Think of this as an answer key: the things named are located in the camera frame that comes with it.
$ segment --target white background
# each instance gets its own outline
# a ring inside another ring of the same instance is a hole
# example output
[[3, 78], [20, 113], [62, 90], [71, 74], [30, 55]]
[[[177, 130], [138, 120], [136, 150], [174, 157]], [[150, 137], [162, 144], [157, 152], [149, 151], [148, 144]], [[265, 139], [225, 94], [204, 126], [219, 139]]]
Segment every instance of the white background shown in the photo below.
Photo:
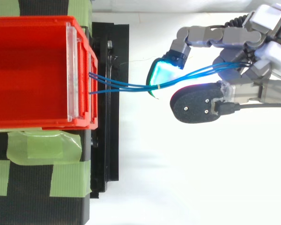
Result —
[[[94, 13], [94, 21], [131, 25], [129, 81], [144, 84], [180, 27], [224, 24], [235, 16]], [[192, 49], [185, 73], [211, 65], [218, 53]], [[174, 89], [164, 100], [121, 93], [120, 181], [91, 200], [89, 224], [281, 225], [281, 109], [183, 124], [169, 106]]]
[[246, 12], [281, 0], [95, 0], [95, 12]]

